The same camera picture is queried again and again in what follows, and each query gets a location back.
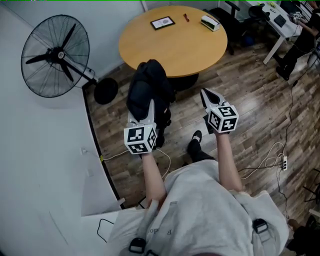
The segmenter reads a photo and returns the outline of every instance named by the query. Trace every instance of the red pen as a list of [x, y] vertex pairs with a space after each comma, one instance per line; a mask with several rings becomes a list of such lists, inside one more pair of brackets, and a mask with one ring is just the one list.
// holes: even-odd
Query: red pen
[[189, 22], [190, 20], [188, 19], [188, 17], [187, 17], [187, 15], [186, 14], [184, 14], [183, 15], [183, 17], [185, 18], [185, 20], [187, 21], [187, 22]]

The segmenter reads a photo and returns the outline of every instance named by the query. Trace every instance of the fan blade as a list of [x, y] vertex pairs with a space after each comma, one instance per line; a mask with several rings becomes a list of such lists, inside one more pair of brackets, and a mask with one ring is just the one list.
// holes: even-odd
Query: fan blade
[[61, 66], [63, 72], [66, 74], [66, 76], [73, 82], [74, 79], [72, 78], [72, 75], [66, 65], [66, 61], [65, 60], [60, 61], [60, 66]]
[[47, 60], [48, 58], [49, 58], [49, 54], [42, 54], [42, 55], [39, 55], [39, 56], [36, 56], [36, 57], [34, 57], [34, 58], [31, 58], [31, 59], [29, 59], [29, 60], [27, 60], [26, 62], [25, 62], [25, 64], [31, 64], [31, 63], [35, 63], [35, 62], [41, 62], [41, 61], [45, 61], [45, 60]]
[[72, 28], [70, 29], [69, 33], [66, 35], [66, 37], [65, 37], [65, 39], [64, 39], [64, 41], [63, 41], [63, 43], [62, 43], [62, 46], [61, 46], [62, 49], [63, 49], [63, 48], [66, 46], [66, 44], [68, 43], [68, 41], [69, 41], [72, 33], [73, 33], [74, 30], [75, 30], [75, 27], [76, 27], [76, 24], [74, 24], [74, 25], [72, 26]]

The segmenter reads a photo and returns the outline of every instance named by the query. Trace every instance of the power strip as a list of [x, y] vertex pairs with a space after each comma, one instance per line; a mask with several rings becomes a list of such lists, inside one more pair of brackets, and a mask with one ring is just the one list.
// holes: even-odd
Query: power strip
[[282, 169], [283, 171], [288, 170], [288, 157], [287, 157], [287, 156], [284, 156], [284, 157], [282, 158], [282, 161], [281, 161], [281, 169]]

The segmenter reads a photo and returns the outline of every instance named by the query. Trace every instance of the black backpack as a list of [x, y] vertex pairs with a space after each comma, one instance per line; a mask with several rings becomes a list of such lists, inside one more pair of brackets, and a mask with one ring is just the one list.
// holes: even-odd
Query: black backpack
[[126, 106], [139, 122], [148, 116], [150, 101], [153, 99], [158, 129], [157, 147], [162, 147], [165, 142], [164, 131], [171, 124], [169, 106], [176, 100], [175, 94], [158, 61], [150, 59], [147, 63], [140, 63], [130, 83]]

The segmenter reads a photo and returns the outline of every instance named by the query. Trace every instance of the electric fan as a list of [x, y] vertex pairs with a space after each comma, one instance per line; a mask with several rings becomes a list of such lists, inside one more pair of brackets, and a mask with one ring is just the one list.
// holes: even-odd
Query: electric fan
[[54, 98], [70, 91], [84, 77], [96, 85], [95, 90], [105, 94], [98, 96], [98, 103], [111, 102], [118, 92], [118, 84], [111, 78], [97, 83], [84, 74], [89, 53], [89, 38], [84, 26], [68, 15], [52, 16], [42, 21], [24, 44], [23, 79], [35, 94]]

